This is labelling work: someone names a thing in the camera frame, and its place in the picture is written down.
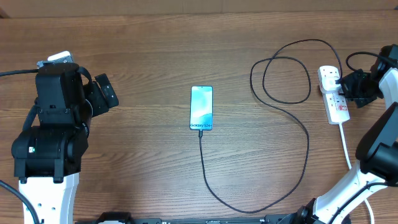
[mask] phone screen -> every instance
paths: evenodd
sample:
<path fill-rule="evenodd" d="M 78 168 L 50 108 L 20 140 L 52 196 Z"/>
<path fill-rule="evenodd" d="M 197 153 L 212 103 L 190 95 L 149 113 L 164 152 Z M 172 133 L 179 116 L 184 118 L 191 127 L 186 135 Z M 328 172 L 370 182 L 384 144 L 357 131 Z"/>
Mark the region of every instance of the phone screen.
<path fill-rule="evenodd" d="M 213 87 L 193 86 L 191 89 L 192 130 L 213 129 Z"/>

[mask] white power cord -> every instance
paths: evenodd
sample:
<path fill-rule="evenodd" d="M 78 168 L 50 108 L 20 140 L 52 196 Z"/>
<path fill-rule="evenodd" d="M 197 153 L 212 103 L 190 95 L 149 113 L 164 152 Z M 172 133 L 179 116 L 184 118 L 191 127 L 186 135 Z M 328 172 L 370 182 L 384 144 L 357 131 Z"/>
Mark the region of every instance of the white power cord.
<path fill-rule="evenodd" d="M 344 155 L 346 157 L 347 165 L 348 165 L 348 168 L 351 169 L 351 163 L 349 161 L 349 155 L 348 155 L 347 145 L 346 145 L 346 138 L 344 136 L 344 131 L 343 131 L 343 123 L 338 123 L 338 127 L 340 128 L 341 142 L 343 143 Z M 369 216 L 371 217 L 371 224 L 374 224 L 374 215 L 373 215 L 373 210 L 371 208 L 371 205 L 369 204 L 367 199 L 365 199 L 364 202 L 369 210 Z"/>

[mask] black cable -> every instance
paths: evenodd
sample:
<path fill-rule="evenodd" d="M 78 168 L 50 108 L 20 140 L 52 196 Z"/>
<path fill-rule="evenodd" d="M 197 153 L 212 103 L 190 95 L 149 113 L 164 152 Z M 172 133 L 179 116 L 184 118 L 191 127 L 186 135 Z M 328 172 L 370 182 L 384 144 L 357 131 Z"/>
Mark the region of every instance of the black cable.
<path fill-rule="evenodd" d="M 371 53 L 371 52 L 355 52 L 355 53 L 350 54 L 350 55 L 347 57 L 347 59 L 346 59 L 347 67 L 348 67 L 349 69 L 351 69 L 352 71 L 358 71 L 358 69 L 353 68 L 353 67 L 348 63 L 348 60 L 349 60 L 352 56 L 355 56 L 355 55 L 370 55 L 370 56 L 374 56 L 374 57 L 377 57 L 379 60 L 381 60 L 381 61 L 383 61 L 383 62 L 386 62 L 386 63 L 387 63 L 388 65 L 390 65 L 391 67 L 393 67 L 393 68 L 398 68 L 398 64 L 396 64 L 395 62 L 393 62 L 393 61 L 390 60 L 389 58 L 383 57 L 383 56 L 381 56 L 381 55 L 378 55 L 378 54 L 375 54 L 375 53 Z"/>
<path fill-rule="evenodd" d="M 358 196 L 360 196 L 366 189 L 370 189 L 373 186 L 376 185 L 383 185 L 383 186 L 387 186 L 386 183 L 371 183 L 371 184 L 366 184 L 363 188 L 361 188 L 361 190 L 359 190 L 356 194 L 354 194 L 354 196 L 352 196 L 346 203 L 344 203 L 343 206 L 341 206 L 336 213 L 333 215 L 333 217 L 331 218 L 331 220 L 329 221 L 329 224 L 332 224 L 335 219 L 337 218 L 337 216 L 341 213 L 341 211 L 344 210 L 344 208 L 346 208 L 353 200 L 355 200 Z"/>
<path fill-rule="evenodd" d="M 29 69 L 29 70 L 16 70 L 16 71 L 10 71 L 10 72 L 0 72 L 0 77 L 6 76 L 6 75 L 36 73 L 36 72 L 38 72 L 38 71 L 39 71 L 39 69 Z"/>
<path fill-rule="evenodd" d="M 21 200 L 26 207 L 29 209 L 30 213 L 32 214 L 33 222 L 34 224 L 40 224 L 39 217 L 37 216 L 37 213 L 35 211 L 35 208 L 33 205 L 29 202 L 25 196 L 23 196 L 19 191 L 17 191 L 14 187 L 11 187 L 10 185 L 6 184 L 4 181 L 0 180 L 0 186 L 4 187 L 6 190 L 14 194 L 19 200 Z"/>
<path fill-rule="evenodd" d="M 240 209 L 237 209 L 237 208 L 234 208 L 234 207 L 228 205 L 226 202 L 224 202 L 222 199 L 220 199 L 220 198 L 212 191 L 212 189 L 211 189 L 210 186 L 208 185 L 208 182 L 207 182 L 207 179 L 206 179 L 206 172 L 205 172 L 205 163 L 203 162 L 203 153 L 202 153 L 202 148 L 201 148 L 201 138 L 202 138 L 202 136 L 203 136 L 203 131 L 202 131 L 202 130 L 199 131 L 200 158 L 201 158 L 201 165 L 202 165 L 202 169 L 203 169 L 203 178 L 204 178 L 204 180 L 205 180 L 205 184 L 206 184 L 206 186 L 207 186 L 207 189 L 210 191 L 210 193 L 211 193 L 219 202 L 221 202 L 222 204 L 224 204 L 225 206 L 227 206 L 228 208 L 230 208 L 230 209 L 232 209 L 232 210 L 235 210 L 235 211 L 241 212 L 241 213 L 257 213 L 257 212 L 264 211 L 265 209 L 267 209 L 267 208 L 269 208 L 269 207 L 271 207 L 271 206 L 277 204 L 277 203 L 280 202 L 281 200 L 283 200 L 283 199 L 285 199 L 286 197 L 288 197 L 288 196 L 299 186 L 299 184 L 301 183 L 301 181 L 302 181 L 302 179 L 303 179 L 303 177 L 304 177 L 305 168 L 306 168 L 306 166 L 307 166 L 307 161 L 308 161 L 308 154 L 309 154 L 309 152 L 310 152 L 310 135 L 309 135 L 309 133 L 308 133 L 306 127 L 304 126 L 304 124 L 303 124 L 298 118 L 296 118 L 294 115 L 292 115 L 292 114 L 289 113 L 288 111 L 283 110 L 282 108 L 278 108 L 278 107 L 276 107 L 276 106 L 272 106 L 272 105 L 266 103 L 265 101 L 261 100 L 261 99 L 257 96 L 256 92 L 254 91 L 253 84 L 252 84 L 252 74 L 253 74 L 253 69 L 254 69 L 254 67 L 255 67 L 257 64 L 259 64 L 259 63 L 261 63 L 261 62 L 269 61 L 268 64 L 267 64 L 266 69 L 264 70 L 264 74 L 263 74 L 263 77 L 262 77 L 262 87 L 263 87 L 263 90 L 265 91 L 265 93 L 267 94 L 267 96 L 269 96 L 269 98 L 273 99 L 274 101 L 279 102 L 279 103 L 283 103 L 283 104 L 297 104 L 297 103 L 303 103 L 304 101 L 306 101 L 306 100 L 308 99 L 308 97 L 309 97 L 310 94 L 311 94 L 311 78 L 310 78 L 310 75 L 309 75 L 309 73 L 308 73 L 307 68 L 305 67 L 305 65 L 304 65 L 301 61 L 299 61 L 299 60 L 296 59 L 296 58 L 292 58 L 292 57 L 276 57 L 276 55 L 277 55 L 282 49 L 284 49 L 284 48 L 287 47 L 287 46 L 290 46 L 290 45 L 292 45 L 292 44 L 296 44 L 296 43 L 299 43 L 299 42 L 306 42 L 306 41 L 319 41 L 319 42 L 323 42 L 324 44 L 327 44 L 327 46 L 329 46 L 329 47 L 332 49 L 332 51 L 333 51 L 333 52 L 335 53 L 335 55 L 336 55 L 337 61 L 338 61 L 339 66 L 340 66 L 340 79 L 341 79 L 341 77 L 343 76 L 343 69 L 342 69 L 342 66 L 341 66 L 340 58 L 339 58 L 339 56 L 338 56 L 336 50 L 335 50 L 328 42 L 325 42 L 324 40 L 319 40 L 319 39 L 299 40 L 299 41 L 296 41 L 296 42 L 292 42 L 292 43 L 290 43 L 290 44 L 287 44 L 287 45 L 283 46 L 282 48 L 280 48 L 271 58 L 266 58 L 266 59 L 263 59 L 263 60 L 260 60 L 260 61 L 256 62 L 256 63 L 252 66 L 251 71 L 250 71 L 250 89 L 251 89 L 251 91 L 253 92 L 253 95 L 254 95 L 261 103 L 263 103 L 264 105 L 269 106 L 269 107 L 271 107 L 271 108 L 273 108 L 273 109 L 282 111 L 282 112 L 288 114 L 289 116 L 291 116 L 294 120 L 296 120 L 296 122 L 298 122 L 298 124 L 302 127 L 302 129 L 304 130 L 305 134 L 307 135 L 307 151 L 306 151 L 306 153 L 305 153 L 305 160 L 304 160 L 304 165 L 303 165 L 303 171 L 302 171 L 302 173 L 301 173 L 301 176 L 300 176 L 300 178 L 299 178 L 297 184 L 292 188 L 292 190 L 290 190 L 287 194 L 285 194 L 283 197 L 281 197 L 280 199 L 276 200 L 275 202 L 272 202 L 271 204 L 265 206 L 264 208 L 260 208 L 259 210 L 255 210 L 255 211 L 243 211 L 243 210 L 240 210 Z M 268 92 L 267 92 L 267 90 L 266 90 L 266 88 L 265 88 L 264 80 L 265 80 L 265 75 L 266 75 L 268 66 L 269 66 L 269 64 L 272 62 L 272 60 L 274 60 L 274 59 L 289 59 L 289 60 L 294 60 L 294 61 L 298 62 L 299 64 L 301 64 L 301 66 L 304 68 L 305 73 L 307 74 L 307 78 L 308 78 L 308 95 L 307 95 L 303 100 L 300 100 L 300 101 L 298 101 L 298 102 L 280 101 L 280 100 L 277 100 L 277 99 L 273 98 L 272 96 L 270 96 L 270 94 L 268 94 Z"/>

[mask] wooden tabletop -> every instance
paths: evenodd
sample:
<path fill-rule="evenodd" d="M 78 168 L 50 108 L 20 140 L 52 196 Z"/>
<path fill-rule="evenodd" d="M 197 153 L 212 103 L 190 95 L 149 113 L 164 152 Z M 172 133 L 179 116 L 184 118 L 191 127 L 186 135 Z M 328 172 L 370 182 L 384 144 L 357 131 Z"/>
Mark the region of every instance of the wooden tabletop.
<path fill-rule="evenodd" d="M 307 170 L 297 190 L 271 208 L 252 215 L 220 204 L 207 190 L 198 133 L 189 129 L 190 88 L 214 88 L 214 129 L 204 132 L 208 181 L 223 200 L 256 210 L 286 194 L 303 168 L 306 136 L 290 117 L 258 102 L 250 91 L 253 63 L 300 39 L 323 39 L 344 63 L 357 51 L 378 53 L 398 40 L 396 11 L 293 12 L 196 16 L 112 16 L 59 19 L 1 19 L 0 71 L 35 68 L 47 56 L 69 50 L 92 75 L 108 77 L 120 105 L 93 118 L 83 156 L 74 219 L 106 211 L 129 211 L 136 218 L 261 217 L 296 212 L 323 195 L 348 168 L 338 126 L 328 124 L 317 70 L 337 66 L 322 43 L 293 45 L 280 55 L 301 60 L 311 76 L 310 98 L 281 105 L 261 88 L 265 64 L 255 68 L 260 97 L 296 115 L 310 133 Z M 372 57 L 356 57 L 369 69 Z M 349 73 L 343 65 L 344 75 Z M 0 178 L 17 187 L 11 144 L 21 132 L 37 96 L 35 75 L 0 78 Z M 305 98 L 308 81 L 296 62 L 273 62 L 266 76 L 279 100 Z M 356 145 L 382 115 L 384 102 L 362 109 L 350 103 L 344 124 L 354 162 Z M 376 223 L 396 223 L 398 191 L 382 190 L 369 202 Z M 351 213 L 367 223 L 362 204 Z M 0 189 L 0 223 L 22 223 L 22 203 Z"/>

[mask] smartphone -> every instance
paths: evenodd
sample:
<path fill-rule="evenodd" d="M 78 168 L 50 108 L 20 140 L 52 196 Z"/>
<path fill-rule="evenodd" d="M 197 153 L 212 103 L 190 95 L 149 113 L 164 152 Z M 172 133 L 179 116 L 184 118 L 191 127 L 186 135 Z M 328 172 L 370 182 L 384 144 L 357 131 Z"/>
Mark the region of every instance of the smartphone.
<path fill-rule="evenodd" d="M 213 129 L 213 87 L 193 86 L 191 89 L 191 130 Z"/>

